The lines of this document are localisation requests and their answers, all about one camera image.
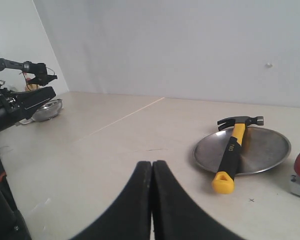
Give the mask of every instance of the claw hammer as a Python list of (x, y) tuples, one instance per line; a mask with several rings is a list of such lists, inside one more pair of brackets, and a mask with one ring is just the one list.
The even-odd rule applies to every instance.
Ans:
[(232, 135), (224, 150), (219, 169), (212, 181), (216, 193), (230, 194), (235, 189), (235, 175), (237, 174), (241, 157), (241, 145), (246, 128), (251, 124), (264, 125), (264, 117), (234, 116), (227, 117), (217, 122), (219, 131), (233, 127)]

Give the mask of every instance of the white tabletop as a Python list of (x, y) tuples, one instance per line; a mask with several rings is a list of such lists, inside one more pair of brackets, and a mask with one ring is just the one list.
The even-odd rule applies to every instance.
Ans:
[[(300, 197), (289, 192), (300, 152), (300, 108), (71, 92), (46, 122), (0, 133), (14, 199), (34, 240), (69, 239), (115, 200), (138, 161), (167, 161), (192, 199), (247, 240), (300, 240)], [(264, 116), (264, 127), (291, 142), (272, 170), (235, 179), (229, 195), (212, 191), (213, 174), (192, 150), (230, 116)]]

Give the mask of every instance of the hammer handle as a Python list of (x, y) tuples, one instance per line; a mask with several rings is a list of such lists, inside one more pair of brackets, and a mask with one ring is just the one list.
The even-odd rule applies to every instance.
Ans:
[(218, 172), (212, 181), (214, 191), (219, 194), (230, 194), (235, 189), (234, 180), (241, 160), (241, 145), (245, 130), (245, 123), (234, 125), (232, 136), (224, 150)]

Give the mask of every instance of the hammer head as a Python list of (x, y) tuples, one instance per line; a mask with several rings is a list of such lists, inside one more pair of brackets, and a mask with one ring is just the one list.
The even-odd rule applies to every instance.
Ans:
[(256, 124), (258, 126), (264, 125), (264, 117), (263, 116), (256, 116), (256, 117), (249, 117), (249, 116), (233, 116), (227, 117), (217, 122), (219, 131), (233, 127), (235, 124), (245, 124), (246, 127), (250, 126), (251, 124)]

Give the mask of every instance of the metal plate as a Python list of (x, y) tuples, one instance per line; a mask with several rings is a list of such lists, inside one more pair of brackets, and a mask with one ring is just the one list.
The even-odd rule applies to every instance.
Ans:
[[(232, 129), (216, 132), (202, 139), (194, 148), (196, 162), (216, 173)], [(248, 127), (244, 134), (241, 166), (237, 175), (256, 174), (282, 163), (290, 154), (291, 144), (282, 134), (261, 127)]]

